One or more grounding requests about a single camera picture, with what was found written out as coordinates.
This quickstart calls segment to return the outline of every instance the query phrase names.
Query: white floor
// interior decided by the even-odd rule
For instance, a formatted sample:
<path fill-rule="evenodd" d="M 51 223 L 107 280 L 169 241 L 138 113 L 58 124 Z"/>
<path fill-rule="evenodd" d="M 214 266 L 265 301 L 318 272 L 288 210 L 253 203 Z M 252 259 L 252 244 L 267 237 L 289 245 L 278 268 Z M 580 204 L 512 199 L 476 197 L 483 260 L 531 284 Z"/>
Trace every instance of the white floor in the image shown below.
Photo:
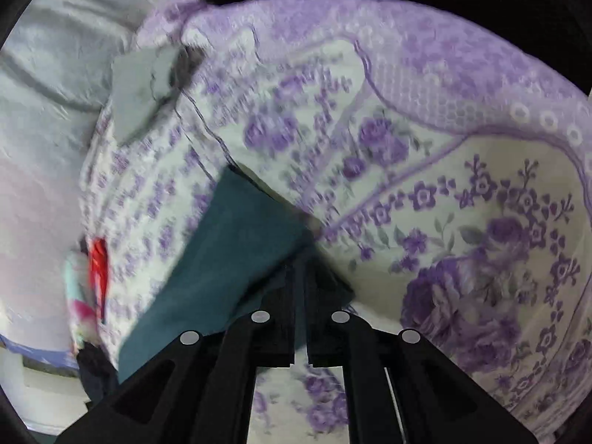
<path fill-rule="evenodd" d="M 79 379 L 23 367 L 23 359 L 0 348 L 0 385 L 29 430 L 57 436 L 87 412 Z"/>

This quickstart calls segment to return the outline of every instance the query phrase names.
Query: white fabric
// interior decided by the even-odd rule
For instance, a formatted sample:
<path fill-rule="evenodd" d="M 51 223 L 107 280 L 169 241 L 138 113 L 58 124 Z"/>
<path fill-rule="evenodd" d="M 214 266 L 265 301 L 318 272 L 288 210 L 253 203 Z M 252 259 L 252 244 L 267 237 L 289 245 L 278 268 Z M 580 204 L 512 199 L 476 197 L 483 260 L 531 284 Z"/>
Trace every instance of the white fabric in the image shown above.
<path fill-rule="evenodd" d="M 78 175 L 124 52 L 158 0 L 33 0 L 0 52 L 0 334 L 67 350 L 61 278 Z"/>

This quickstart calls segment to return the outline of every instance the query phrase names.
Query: colorful cloth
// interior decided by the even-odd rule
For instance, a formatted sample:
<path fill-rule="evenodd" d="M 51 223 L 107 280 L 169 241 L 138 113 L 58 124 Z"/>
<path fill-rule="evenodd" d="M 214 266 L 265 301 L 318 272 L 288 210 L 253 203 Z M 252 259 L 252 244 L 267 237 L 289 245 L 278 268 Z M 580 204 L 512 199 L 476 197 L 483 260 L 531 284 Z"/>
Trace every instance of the colorful cloth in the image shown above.
<path fill-rule="evenodd" d="M 174 111 L 118 149 L 107 106 L 82 176 L 114 362 L 234 161 L 323 223 L 375 327 L 421 330 L 539 438 L 569 417 L 592 387 L 584 94 L 403 1 L 167 0 L 136 45 L 178 40 L 205 56 Z M 264 374 L 251 442 L 347 439 L 342 384 L 299 365 Z"/>
<path fill-rule="evenodd" d="M 97 305 L 88 275 L 88 256 L 76 250 L 70 251 L 64 264 L 64 281 L 74 355 L 84 347 L 85 342 L 96 346 L 101 343 Z"/>

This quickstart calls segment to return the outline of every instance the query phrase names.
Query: teal towel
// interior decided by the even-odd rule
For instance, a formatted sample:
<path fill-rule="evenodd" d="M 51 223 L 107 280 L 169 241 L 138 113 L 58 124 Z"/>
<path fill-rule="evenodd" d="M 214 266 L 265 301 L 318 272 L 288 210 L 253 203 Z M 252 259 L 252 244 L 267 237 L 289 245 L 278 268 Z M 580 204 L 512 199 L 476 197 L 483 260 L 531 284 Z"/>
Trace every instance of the teal towel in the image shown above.
<path fill-rule="evenodd" d="M 311 232 L 284 204 L 224 170 L 167 284 L 120 350 L 119 381 L 182 332 L 222 332 L 236 317 L 257 310 L 271 283 L 256 291 L 253 284 L 312 242 Z"/>

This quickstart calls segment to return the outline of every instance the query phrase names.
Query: light purple fabric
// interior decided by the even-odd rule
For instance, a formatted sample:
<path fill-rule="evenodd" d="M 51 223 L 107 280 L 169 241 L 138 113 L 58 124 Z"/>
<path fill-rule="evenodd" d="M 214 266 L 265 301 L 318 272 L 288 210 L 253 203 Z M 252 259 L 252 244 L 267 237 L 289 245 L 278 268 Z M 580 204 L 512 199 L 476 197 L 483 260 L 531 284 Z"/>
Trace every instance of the light purple fabric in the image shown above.
<path fill-rule="evenodd" d="M 174 111 L 117 149 L 106 108 L 82 179 L 89 235 L 109 244 L 114 361 L 234 161 L 321 220 L 319 247 L 373 325 L 422 331 L 537 437 L 565 421 L 592 387 L 584 94 L 404 1 L 167 0 L 137 46 L 178 40 L 205 57 Z M 292 410 L 340 442 L 341 387 L 296 382 L 310 402 Z M 284 385 L 255 396 L 266 435 Z"/>

